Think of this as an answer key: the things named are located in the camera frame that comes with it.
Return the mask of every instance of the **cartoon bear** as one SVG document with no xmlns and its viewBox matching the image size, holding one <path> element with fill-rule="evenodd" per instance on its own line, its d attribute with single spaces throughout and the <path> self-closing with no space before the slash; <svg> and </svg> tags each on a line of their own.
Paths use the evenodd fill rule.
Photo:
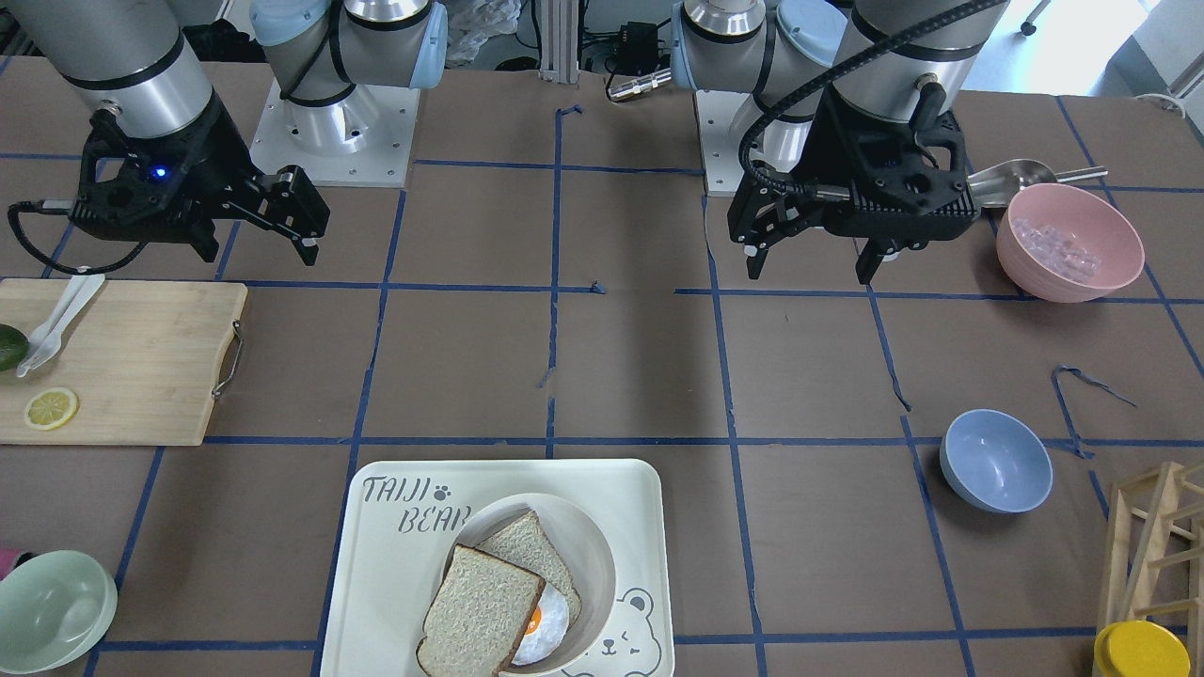
<svg viewBox="0 0 1204 677">
<path fill-rule="evenodd" d="M 650 677 L 660 665 L 653 596 L 632 588 L 615 600 L 598 642 L 561 672 L 566 677 Z"/>
</svg>

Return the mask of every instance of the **pink object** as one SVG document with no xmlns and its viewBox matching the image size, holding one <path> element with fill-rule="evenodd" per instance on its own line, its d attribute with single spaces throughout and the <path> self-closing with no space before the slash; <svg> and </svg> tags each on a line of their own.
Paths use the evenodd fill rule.
<svg viewBox="0 0 1204 677">
<path fill-rule="evenodd" d="M 17 563 L 26 554 L 29 553 L 25 551 L 0 548 L 0 581 L 4 581 L 5 576 L 12 573 L 12 570 L 17 569 Z"/>
<path fill-rule="evenodd" d="M 1064 247 L 1039 252 L 1034 231 L 1056 232 Z M 1141 239 L 1125 214 L 1064 183 L 1029 186 L 1013 198 L 999 224 L 996 251 L 1013 282 L 1061 304 L 1110 294 L 1137 279 L 1145 266 Z M 1063 258 L 1075 261 L 1061 272 L 1051 267 L 1051 259 Z"/>
</svg>

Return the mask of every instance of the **cutting board handle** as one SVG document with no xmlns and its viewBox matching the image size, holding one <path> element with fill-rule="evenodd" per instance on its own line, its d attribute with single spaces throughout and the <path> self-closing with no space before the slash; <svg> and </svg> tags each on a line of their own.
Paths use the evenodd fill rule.
<svg viewBox="0 0 1204 677">
<path fill-rule="evenodd" d="M 236 319 L 230 324 L 231 326 L 234 326 L 234 340 L 235 340 L 234 361 L 230 363 L 230 372 L 226 373 L 225 378 L 219 381 L 218 384 L 213 387 L 211 394 L 213 395 L 214 400 L 220 398 L 222 392 L 225 390 L 225 387 L 229 385 L 231 381 L 234 381 L 234 375 L 238 371 L 238 360 L 242 359 L 242 346 L 246 342 L 246 340 L 242 337 L 242 332 L 238 331 L 238 329 L 242 328 L 242 323 Z"/>
</svg>

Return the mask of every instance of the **small blue bowl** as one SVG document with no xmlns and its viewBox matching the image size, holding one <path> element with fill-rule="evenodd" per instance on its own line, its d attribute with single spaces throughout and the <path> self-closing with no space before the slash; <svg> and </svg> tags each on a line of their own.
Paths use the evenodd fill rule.
<svg viewBox="0 0 1204 677">
<path fill-rule="evenodd" d="M 949 425 L 940 470 L 957 495 L 990 512 L 1028 512 L 1054 488 L 1054 465 L 1040 438 L 1015 418 L 973 410 Z"/>
</svg>

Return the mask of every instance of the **green bowl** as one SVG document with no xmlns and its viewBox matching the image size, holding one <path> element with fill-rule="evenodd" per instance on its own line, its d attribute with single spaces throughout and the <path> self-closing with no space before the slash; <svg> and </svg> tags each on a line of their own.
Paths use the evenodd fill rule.
<svg viewBox="0 0 1204 677">
<path fill-rule="evenodd" d="M 75 551 L 35 557 L 0 581 L 0 672 L 42 672 L 88 653 L 117 612 L 117 585 Z"/>
</svg>

